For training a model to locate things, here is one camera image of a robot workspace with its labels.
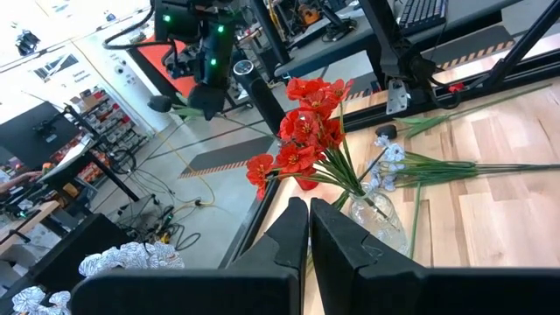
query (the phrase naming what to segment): wooden surface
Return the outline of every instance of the wooden surface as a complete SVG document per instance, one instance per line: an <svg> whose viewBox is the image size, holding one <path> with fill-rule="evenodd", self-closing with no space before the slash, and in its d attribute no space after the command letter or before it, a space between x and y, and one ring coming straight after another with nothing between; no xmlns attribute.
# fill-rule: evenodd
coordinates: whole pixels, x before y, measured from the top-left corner
<svg viewBox="0 0 560 315"><path fill-rule="evenodd" d="M58 207L59 207L58 202L49 201L40 205L38 207L40 213L35 215L31 220L29 220L25 224L24 224L25 220L17 220L17 221L10 222L6 226L0 228L0 241L3 240L4 237L6 237L6 235L8 235L11 229L13 230L18 229L18 227L20 227L22 224L24 225L18 230L18 232L21 234L25 234L29 232L29 230L31 230L33 227L38 225L47 215L51 214ZM19 239L20 239L19 236L12 235L9 239L7 239L2 244L0 244L0 255L6 250L8 250L10 246L13 245L15 242L17 242Z"/></svg>
<svg viewBox="0 0 560 315"><path fill-rule="evenodd" d="M553 37L556 42L560 41L560 36ZM551 48L543 41L545 39L537 44L533 54ZM487 70L496 60L491 56L475 61L440 73L439 79L454 81L476 74ZM460 69L469 65L474 70ZM432 158L480 163L560 163L559 79L465 102L455 110L501 100L547 83L552 86L444 123L410 140L403 139L402 133L396 141L408 151ZM385 101L386 94L373 94L351 102L345 112ZM436 110L423 116L443 113L449 111ZM346 135L358 173L380 152L380 148L373 145L375 138L375 127ZM425 187L420 196L414 260L426 267L560 265L558 179L560 171L548 171L480 177ZM338 187L326 184L303 192L293 178L285 179L256 240L287 207L289 197L298 196L309 205L312 197L333 202L340 193ZM387 195L410 237L415 189L398 189ZM346 214L348 207L346 203L343 209ZM324 314L314 270L307 275L304 296L304 314Z"/></svg>

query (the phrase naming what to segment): black mat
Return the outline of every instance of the black mat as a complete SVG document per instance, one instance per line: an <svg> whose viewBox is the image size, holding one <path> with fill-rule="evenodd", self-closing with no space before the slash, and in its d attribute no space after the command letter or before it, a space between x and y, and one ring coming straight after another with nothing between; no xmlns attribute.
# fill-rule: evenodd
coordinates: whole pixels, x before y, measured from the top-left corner
<svg viewBox="0 0 560 315"><path fill-rule="evenodd" d="M273 142L274 139L272 139L272 137L263 136L199 154L194 157L189 164L195 171L191 171L191 169L187 167L181 175L179 175L179 178L184 179L242 167L246 165L247 161L253 156L268 151Z"/></svg>
<svg viewBox="0 0 560 315"><path fill-rule="evenodd" d="M509 48L515 42L502 25L496 25L470 36L460 38L451 43L441 45L433 52L422 52L426 59L432 59L443 69L455 67L489 54ZM379 90L373 73L367 73L353 79L353 86L346 101L353 98L368 96Z"/></svg>

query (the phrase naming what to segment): concrete floor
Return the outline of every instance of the concrete floor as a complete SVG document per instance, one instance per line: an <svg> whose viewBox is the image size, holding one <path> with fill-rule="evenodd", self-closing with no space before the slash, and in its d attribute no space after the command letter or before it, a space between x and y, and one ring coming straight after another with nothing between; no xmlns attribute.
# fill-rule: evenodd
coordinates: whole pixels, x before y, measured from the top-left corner
<svg viewBox="0 0 560 315"><path fill-rule="evenodd" d="M526 0L504 10L506 28L512 34L523 32L529 28L550 2L551 0ZM309 73L306 77L318 77L322 70ZM362 52L330 65L325 72L324 79L326 81L349 80L371 71L368 58ZM294 109L297 106L294 101L288 101L285 97L284 86L275 87L273 92L284 109ZM227 116L245 124L262 120L255 108L238 109ZM253 127L263 132L270 132L263 122L257 123ZM200 197L203 201L208 202L212 200L212 194L200 178L179 179L179 174L186 166L177 154L189 163L200 153L238 144L263 135L220 119L213 119L211 122L195 119L180 126L172 125L161 136L166 138L167 142L177 150L174 151L162 143L161 139L154 138L136 154L139 168L164 181L181 200ZM277 147L272 145L271 149L277 150ZM187 268L217 268L221 263L255 199L256 189L247 181L245 173L245 167L240 167L202 175L202 179L212 187L215 195L213 205L194 210L188 207L176 213L178 220L175 221L185 226L185 235L201 233L200 239L181 253ZM163 204L175 203L176 207L180 207L182 204L176 199L172 200L167 193L161 192L161 188L147 183L143 178L123 178L125 183L140 196L151 193L142 187L150 186L151 189L160 191L154 193ZM128 202L126 195L120 190L116 190L113 183L107 182L101 187L92 207L97 213L107 214Z"/></svg>

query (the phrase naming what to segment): person's arm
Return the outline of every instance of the person's arm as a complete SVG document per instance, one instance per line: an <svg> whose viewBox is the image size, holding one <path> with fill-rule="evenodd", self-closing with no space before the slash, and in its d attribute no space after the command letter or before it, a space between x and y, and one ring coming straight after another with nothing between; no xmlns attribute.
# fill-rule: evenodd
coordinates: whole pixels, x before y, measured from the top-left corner
<svg viewBox="0 0 560 315"><path fill-rule="evenodd" d="M42 174L41 171L29 171L25 174L21 174L19 176L17 176L14 179L10 179L5 183L0 184L0 193L6 193L8 192L13 186L17 186L18 184L28 180L28 179L34 179L37 176L40 176Z"/></svg>

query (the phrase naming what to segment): keyboard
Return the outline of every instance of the keyboard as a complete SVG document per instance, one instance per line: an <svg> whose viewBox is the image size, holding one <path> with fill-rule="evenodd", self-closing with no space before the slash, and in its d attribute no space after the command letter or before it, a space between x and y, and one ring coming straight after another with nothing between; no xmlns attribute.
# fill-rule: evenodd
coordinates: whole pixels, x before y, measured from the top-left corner
<svg viewBox="0 0 560 315"><path fill-rule="evenodd" d="M447 0L409 0L404 5L399 26L404 36L444 24Z"/></svg>

